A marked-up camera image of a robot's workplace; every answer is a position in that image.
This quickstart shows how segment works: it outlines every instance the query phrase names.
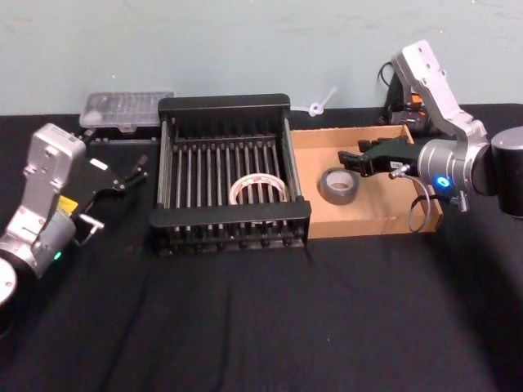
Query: cardboard box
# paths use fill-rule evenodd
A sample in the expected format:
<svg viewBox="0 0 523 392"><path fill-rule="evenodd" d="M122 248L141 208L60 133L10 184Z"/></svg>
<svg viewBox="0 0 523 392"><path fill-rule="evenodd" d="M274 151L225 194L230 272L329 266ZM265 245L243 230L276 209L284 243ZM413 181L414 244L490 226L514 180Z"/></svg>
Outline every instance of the cardboard box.
<svg viewBox="0 0 523 392"><path fill-rule="evenodd" d="M357 235L410 233L409 212L412 201L423 191L411 180L391 180L386 173L362 178L354 202L335 206L326 202L317 189L321 175L331 167L342 167L337 152L360 154L358 140L406 135L407 127L356 127L292 131L294 155L302 193L311 202L309 238L350 237ZM413 211L412 225L419 227L427 203ZM440 204L431 202L431 215L424 231L435 231L443 216Z"/></svg>

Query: roll of tape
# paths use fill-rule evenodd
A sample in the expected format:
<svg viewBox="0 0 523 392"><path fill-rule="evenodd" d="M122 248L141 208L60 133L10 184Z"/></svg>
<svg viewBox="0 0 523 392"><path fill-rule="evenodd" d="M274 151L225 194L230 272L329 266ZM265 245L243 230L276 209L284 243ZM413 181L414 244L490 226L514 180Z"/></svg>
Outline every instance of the roll of tape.
<svg viewBox="0 0 523 392"><path fill-rule="evenodd" d="M325 201L343 206L356 197L360 180L353 171L333 167L324 172L318 183L318 190Z"/></svg>

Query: plastic container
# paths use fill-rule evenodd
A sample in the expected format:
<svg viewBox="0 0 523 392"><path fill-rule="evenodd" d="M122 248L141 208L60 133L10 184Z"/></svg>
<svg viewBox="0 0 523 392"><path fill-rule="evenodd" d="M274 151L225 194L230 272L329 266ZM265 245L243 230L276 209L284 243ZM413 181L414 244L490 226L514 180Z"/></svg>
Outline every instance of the plastic container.
<svg viewBox="0 0 523 392"><path fill-rule="evenodd" d="M158 127L158 103L172 91L93 92L80 116L84 128L116 127L132 134L138 127Z"/></svg>

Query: black table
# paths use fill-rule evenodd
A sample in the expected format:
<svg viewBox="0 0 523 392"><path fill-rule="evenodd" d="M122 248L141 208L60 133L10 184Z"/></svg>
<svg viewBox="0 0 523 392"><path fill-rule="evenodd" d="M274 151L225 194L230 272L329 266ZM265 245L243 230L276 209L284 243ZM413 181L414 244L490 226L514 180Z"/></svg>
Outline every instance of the black table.
<svg viewBox="0 0 523 392"><path fill-rule="evenodd" d="M466 106L490 136L521 105ZM293 128L371 125L376 109L294 114ZM78 116L0 118L0 227L23 190L31 134ZM158 147L92 146L122 173ZM154 179L155 168L150 165ZM523 223L496 198L446 209L436 234L158 258L155 183L93 214L27 316L0 342L0 390L523 390Z"/></svg>

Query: black cable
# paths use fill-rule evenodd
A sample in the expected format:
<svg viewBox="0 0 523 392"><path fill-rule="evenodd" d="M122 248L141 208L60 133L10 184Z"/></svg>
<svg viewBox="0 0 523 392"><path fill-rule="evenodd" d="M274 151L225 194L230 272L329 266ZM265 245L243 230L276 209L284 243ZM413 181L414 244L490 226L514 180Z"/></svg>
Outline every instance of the black cable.
<svg viewBox="0 0 523 392"><path fill-rule="evenodd" d="M384 65L382 65L382 67L381 67L381 68L379 69L379 71L378 71L378 78L381 78L381 80L383 80L383 82L385 83L385 85L386 85L387 87L390 87L391 84L390 84L387 80L385 80L385 77L383 76L383 70L384 70L385 67L387 67L387 66L392 67L392 63L391 63L390 61L388 61L388 62L386 62Z"/></svg>

